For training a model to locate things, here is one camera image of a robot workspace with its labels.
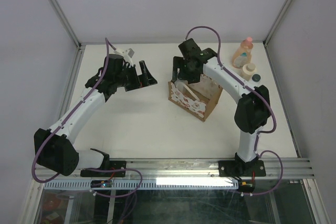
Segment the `peach lotion bottle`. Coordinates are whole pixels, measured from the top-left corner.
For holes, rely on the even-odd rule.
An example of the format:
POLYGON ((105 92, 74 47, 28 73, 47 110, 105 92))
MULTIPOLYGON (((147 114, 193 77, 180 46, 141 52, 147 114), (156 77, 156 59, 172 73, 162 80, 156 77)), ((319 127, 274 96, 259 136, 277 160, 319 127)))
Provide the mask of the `peach lotion bottle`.
POLYGON ((253 39, 247 37, 243 40, 232 57, 232 66, 236 69, 241 69, 245 64, 251 62, 251 51, 253 49, 253 39))

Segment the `cream round jar bottle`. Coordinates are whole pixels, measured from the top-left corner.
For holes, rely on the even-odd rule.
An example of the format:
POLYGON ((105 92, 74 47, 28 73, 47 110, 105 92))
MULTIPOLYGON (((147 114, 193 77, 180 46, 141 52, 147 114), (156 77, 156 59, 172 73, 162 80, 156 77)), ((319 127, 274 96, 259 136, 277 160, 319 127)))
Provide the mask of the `cream round jar bottle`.
POLYGON ((246 81, 249 81, 252 78, 252 76, 256 73, 256 71, 257 71, 256 65, 254 63, 248 63, 243 65, 240 76, 246 81))

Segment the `white bottle grey cap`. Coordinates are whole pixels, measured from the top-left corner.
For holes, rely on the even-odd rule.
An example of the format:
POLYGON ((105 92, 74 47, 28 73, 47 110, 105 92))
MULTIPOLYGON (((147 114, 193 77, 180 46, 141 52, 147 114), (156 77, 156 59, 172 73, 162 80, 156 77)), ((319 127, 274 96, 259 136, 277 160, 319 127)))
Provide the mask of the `white bottle grey cap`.
POLYGON ((180 90, 181 92, 186 92, 187 91, 187 84, 186 81, 183 80, 176 80, 174 82, 175 87, 180 90))
POLYGON ((261 82, 261 75, 254 74, 251 78, 251 82, 253 83, 260 83, 261 82))

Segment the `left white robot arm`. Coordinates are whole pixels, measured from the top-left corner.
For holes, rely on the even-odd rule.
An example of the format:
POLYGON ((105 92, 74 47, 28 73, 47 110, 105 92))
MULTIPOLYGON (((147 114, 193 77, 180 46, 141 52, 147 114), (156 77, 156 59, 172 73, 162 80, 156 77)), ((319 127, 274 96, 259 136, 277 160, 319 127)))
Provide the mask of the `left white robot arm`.
POLYGON ((48 168, 57 175, 69 176, 77 169, 92 169, 97 175, 104 176, 110 170, 109 154, 91 148, 86 151, 75 149, 75 140, 91 118, 118 88, 132 91, 157 84, 149 72, 145 61, 139 62, 141 74, 118 54, 109 54, 97 74, 85 84, 76 103, 48 129, 38 129, 34 134, 36 165, 48 168))

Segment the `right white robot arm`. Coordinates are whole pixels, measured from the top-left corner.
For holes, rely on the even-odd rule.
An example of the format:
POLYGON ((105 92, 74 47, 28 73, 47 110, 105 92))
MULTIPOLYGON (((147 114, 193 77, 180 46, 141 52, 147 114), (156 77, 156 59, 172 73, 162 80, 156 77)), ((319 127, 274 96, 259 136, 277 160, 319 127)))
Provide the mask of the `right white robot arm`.
POLYGON ((226 68, 219 54, 210 48, 201 49, 194 39, 178 46, 181 56, 173 58, 172 81, 199 83, 205 75, 219 84, 235 101, 234 121, 240 129, 235 165, 226 168, 227 175, 241 176, 251 172, 257 164, 257 143, 268 118, 271 116, 269 91, 264 86, 254 87, 226 68))

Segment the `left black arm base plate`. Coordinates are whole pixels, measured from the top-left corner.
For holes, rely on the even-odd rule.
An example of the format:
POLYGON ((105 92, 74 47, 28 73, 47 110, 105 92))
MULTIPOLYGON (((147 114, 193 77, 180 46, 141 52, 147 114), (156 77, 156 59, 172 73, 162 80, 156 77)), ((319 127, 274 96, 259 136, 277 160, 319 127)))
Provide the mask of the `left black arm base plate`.
POLYGON ((109 160, 109 163, 104 167, 98 168, 97 171, 92 171, 89 169, 84 169, 80 172, 81 177, 91 177, 91 178, 112 178, 125 177, 124 169, 127 167, 127 162, 125 160, 109 160))

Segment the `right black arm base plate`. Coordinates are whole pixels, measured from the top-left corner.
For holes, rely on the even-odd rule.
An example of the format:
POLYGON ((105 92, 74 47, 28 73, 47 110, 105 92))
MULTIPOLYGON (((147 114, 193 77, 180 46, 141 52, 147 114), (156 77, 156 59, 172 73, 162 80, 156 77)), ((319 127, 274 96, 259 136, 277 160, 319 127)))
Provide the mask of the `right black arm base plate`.
POLYGON ((255 162, 239 162, 236 160, 223 160, 218 162, 220 177, 265 177, 266 169, 262 160, 255 162))

